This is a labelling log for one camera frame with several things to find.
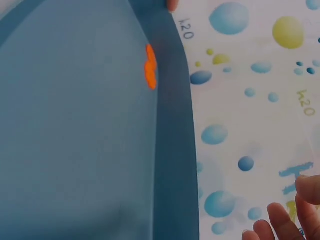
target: dark blue border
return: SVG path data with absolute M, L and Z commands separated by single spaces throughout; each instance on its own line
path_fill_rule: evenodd
M 153 240 L 198 240 L 197 160 L 185 50 L 165 0 L 129 1 L 159 71 Z
M 0 20 L 0 48 L 15 29 L 45 0 L 24 0 Z

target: blue bubble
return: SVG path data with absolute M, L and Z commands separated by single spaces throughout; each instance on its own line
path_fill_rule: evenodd
M 191 75 L 190 81 L 194 85 L 205 84 L 212 78 L 212 73 L 210 71 L 197 71 Z
M 244 91 L 244 94 L 249 97 L 252 98 L 256 95 L 256 90 L 254 90 L 253 88 L 249 87 Z
M 313 64 L 313 66 L 315 66 L 315 67 L 320 67 L 320 61 L 318 61 L 318 60 L 313 60 L 313 61 L 312 61 L 312 64 Z
M 201 134 L 205 144 L 217 145 L 223 143 L 228 137 L 228 130 L 219 124 L 208 126 Z
M 308 68 L 306 69 L 306 71 L 307 71 L 309 74 L 311 74 L 311 75 L 313 75 L 313 74 L 316 73 L 316 71 L 315 71 L 312 67 L 308 67 Z
M 254 165 L 255 161 L 249 156 L 242 157 L 238 162 L 239 169 L 244 172 L 250 171 Z
M 251 65 L 251 70 L 257 74 L 267 74 L 271 71 L 272 64 L 269 61 L 258 61 Z
M 294 70 L 294 73 L 295 73 L 296 75 L 298 75 L 298 76 L 301 76 L 302 74 L 304 74 L 304 71 L 302 71 L 302 69 L 300 69 L 300 68 L 296 68 L 296 69 Z
M 224 69 L 223 69 L 223 72 L 224 73 L 231 73 L 231 71 L 232 71 L 232 68 L 231 67 L 225 67 Z
M 229 216 L 236 206 L 235 197 L 227 191 L 216 191 L 207 197 L 204 210 L 214 218 L 225 218 Z
M 320 0 L 306 0 L 306 6 L 310 10 L 320 9 Z
M 196 163 L 196 171 L 197 171 L 197 173 L 198 174 L 201 173 L 203 171 L 203 169 L 204 169 L 204 165 L 201 162 L 198 161 Z
M 279 96 L 275 92 L 270 92 L 268 95 L 268 99 L 272 103 L 276 103 L 279 101 Z
M 221 235 L 226 232 L 227 228 L 228 226 L 225 222 L 216 222 L 212 225 L 211 230 L 215 235 Z
M 204 191 L 202 190 L 201 187 L 198 188 L 198 197 L 201 199 L 204 196 Z
M 218 6 L 210 15 L 211 26 L 219 33 L 236 35 L 248 27 L 249 11 L 240 3 L 227 2 Z
M 262 210 L 260 207 L 253 207 L 248 212 L 248 218 L 250 220 L 258 220 L 262 216 Z

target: orange sticker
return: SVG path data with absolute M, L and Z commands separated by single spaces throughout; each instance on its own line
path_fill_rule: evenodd
M 155 71 L 157 69 L 157 59 L 155 52 L 150 44 L 146 46 L 146 55 L 148 57 L 149 62 L 151 62 L 153 70 Z
M 157 86 L 157 79 L 156 73 L 153 70 L 152 64 L 149 61 L 146 61 L 144 64 L 144 74 L 146 82 L 151 89 L 156 89 Z
M 157 69 L 156 55 L 150 44 L 146 45 L 145 50 L 147 55 L 147 61 L 144 64 L 145 79 L 148 83 L 149 88 L 155 90 L 157 86 L 157 78 L 155 72 Z

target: finger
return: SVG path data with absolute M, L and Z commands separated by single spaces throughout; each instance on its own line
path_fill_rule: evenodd
M 267 207 L 272 227 L 279 240 L 304 240 L 297 226 L 291 221 L 289 214 L 279 203 Z
M 316 207 L 304 201 L 299 195 L 295 196 L 296 212 L 306 239 L 320 239 L 320 219 Z
M 169 12 L 174 12 L 178 7 L 179 0 L 166 0 L 166 7 Z
M 253 230 L 258 234 L 260 240 L 275 240 L 270 224 L 266 220 L 256 221 Z
M 299 196 L 306 202 L 320 204 L 320 175 L 317 176 L 299 176 L 295 181 L 295 188 Z
M 242 240 L 261 240 L 254 231 L 243 231 Z

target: yellow bubble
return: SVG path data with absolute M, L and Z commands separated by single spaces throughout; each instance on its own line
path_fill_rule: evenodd
M 209 56 L 213 55 L 214 54 L 214 50 L 209 48 L 207 51 L 206 51 L 206 54 L 208 54 Z
M 272 35 L 274 40 L 286 49 L 297 49 L 304 44 L 304 27 L 293 16 L 280 17 L 273 25 Z
M 218 64 L 227 64 L 230 62 L 230 58 L 225 55 L 225 54 L 217 54 L 214 58 L 213 58 L 213 64 L 214 65 L 218 65 Z

